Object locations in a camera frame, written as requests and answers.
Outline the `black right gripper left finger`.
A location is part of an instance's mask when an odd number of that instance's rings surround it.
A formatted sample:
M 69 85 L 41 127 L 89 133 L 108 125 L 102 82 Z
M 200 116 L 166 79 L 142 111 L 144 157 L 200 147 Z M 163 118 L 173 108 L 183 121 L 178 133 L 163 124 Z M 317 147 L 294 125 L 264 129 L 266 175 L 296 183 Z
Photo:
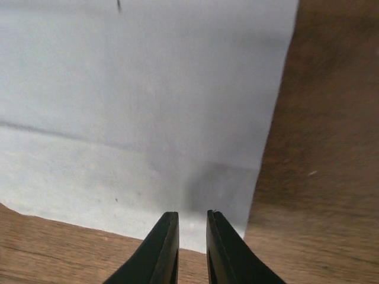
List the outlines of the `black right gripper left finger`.
M 179 218 L 164 213 L 134 254 L 106 284 L 171 284 L 178 282 Z

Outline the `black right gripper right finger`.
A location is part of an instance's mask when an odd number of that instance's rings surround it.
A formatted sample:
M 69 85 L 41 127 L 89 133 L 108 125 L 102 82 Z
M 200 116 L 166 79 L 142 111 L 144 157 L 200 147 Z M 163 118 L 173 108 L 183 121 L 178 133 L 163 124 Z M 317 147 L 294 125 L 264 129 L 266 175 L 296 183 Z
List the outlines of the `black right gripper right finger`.
M 220 211 L 207 211 L 206 244 L 210 283 L 284 283 L 252 252 Z

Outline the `light blue cleaning cloth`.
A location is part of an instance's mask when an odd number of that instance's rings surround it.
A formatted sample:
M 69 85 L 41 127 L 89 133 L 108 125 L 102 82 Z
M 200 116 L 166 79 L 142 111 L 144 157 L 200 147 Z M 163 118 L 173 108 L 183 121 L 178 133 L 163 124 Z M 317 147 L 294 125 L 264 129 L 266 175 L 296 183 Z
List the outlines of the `light blue cleaning cloth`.
M 1 203 L 205 252 L 244 235 L 298 1 L 2 1 Z

